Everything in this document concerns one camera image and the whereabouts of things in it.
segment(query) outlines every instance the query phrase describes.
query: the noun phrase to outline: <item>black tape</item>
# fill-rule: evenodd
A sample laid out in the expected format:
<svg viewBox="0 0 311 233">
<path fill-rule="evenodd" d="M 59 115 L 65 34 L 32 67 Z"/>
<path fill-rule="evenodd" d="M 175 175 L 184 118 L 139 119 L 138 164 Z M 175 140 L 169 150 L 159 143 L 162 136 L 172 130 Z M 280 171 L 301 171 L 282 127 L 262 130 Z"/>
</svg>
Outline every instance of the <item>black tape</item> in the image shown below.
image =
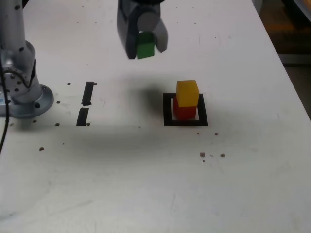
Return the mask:
<svg viewBox="0 0 311 233">
<path fill-rule="evenodd" d="M 175 93 L 163 94 L 163 120 L 164 126 L 208 126 L 207 115 L 203 94 L 199 96 L 198 102 L 198 120 L 172 120 L 171 99 L 174 99 Z"/>
<path fill-rule="evenodd" d="M 88 108 L 81 108 L 78 115 L 77 126 L 86 126 Z"/>
<path fill-rule="evenodd" d="M 83 106 L 90 106 L 91 99 L 92 99 L 92 93 L 93 93 L 93 87 L 94 87 L 94 82 L 87 82 L 86 87 L 84 89 L 84 94 L 82 97 L 82 105 Z"/>
</svg>

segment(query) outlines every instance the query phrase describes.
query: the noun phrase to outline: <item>white table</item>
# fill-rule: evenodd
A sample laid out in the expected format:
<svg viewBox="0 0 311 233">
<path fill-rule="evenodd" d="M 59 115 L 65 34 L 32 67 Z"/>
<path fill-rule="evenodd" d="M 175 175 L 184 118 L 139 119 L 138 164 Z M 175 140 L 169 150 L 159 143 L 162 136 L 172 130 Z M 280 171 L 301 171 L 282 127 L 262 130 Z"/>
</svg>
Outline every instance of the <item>white table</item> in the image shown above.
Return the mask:
<svg viewBox="0 0 311 233">
<path fill-rule="evenodd" d="M 311 124 L 252 2 L 167 0 L 168 50 L 139 61 L 116 8 L 27 5 L 39 80 L 61 103 L 10 121 L 0 233 L 309 233 Z M 164 127 L 162 93 L 189 79 L 209 127 Z M 91 126 L 76 127 L 86 81 Z"/>
</svg>

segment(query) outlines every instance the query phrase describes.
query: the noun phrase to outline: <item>stacked cubes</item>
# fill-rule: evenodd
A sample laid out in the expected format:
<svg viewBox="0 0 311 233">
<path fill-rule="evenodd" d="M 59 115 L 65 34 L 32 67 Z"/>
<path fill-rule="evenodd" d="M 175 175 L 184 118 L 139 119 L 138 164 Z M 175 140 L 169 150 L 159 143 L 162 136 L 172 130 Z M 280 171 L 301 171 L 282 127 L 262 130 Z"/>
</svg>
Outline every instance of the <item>stacked cubes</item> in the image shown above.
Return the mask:
<svg viewBox="0 0 311 233">
<path fill-rule="evenodd" d="M 199 88 L 195 80 L 177 82 L 173 111 L 178 120 L 195 118 L 199 95 Z"/>
</svg>

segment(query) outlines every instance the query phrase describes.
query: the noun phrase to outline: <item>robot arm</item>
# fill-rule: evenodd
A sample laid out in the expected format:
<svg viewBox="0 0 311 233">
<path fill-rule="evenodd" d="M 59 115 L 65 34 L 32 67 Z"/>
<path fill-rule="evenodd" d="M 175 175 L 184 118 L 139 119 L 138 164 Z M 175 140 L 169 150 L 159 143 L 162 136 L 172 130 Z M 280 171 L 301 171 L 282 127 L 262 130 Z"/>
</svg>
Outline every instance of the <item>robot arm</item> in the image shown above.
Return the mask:
<svg viewBox="0 0 311 233">
<path fill-rule="evenodd" d="M 23 6 L 28 0 L 0 0 L 0 61 L 9 94 L 9 112 L 14 118 L 33 118 L 53 104 L 52 91 L 40 85 L 36 73 L 35 49 L 25 40 Z M 140 32 L 150 32 L 160 52 L 167 47 L 168 34 L 161 20 L 164 0 L 119 0 L 118 32 L 130 59 L 137 55 Z M 3 91 L 0 117 L 5 116 Z"/>
<path fill-rule="evenodd" d="M 137 55 L 140 32 L 150 32 L 160 52 L 167 48 L 168 33 L 161 19 L 164 0 L 119 0 L 118 32 L 129 59 Z"/>
</svg>

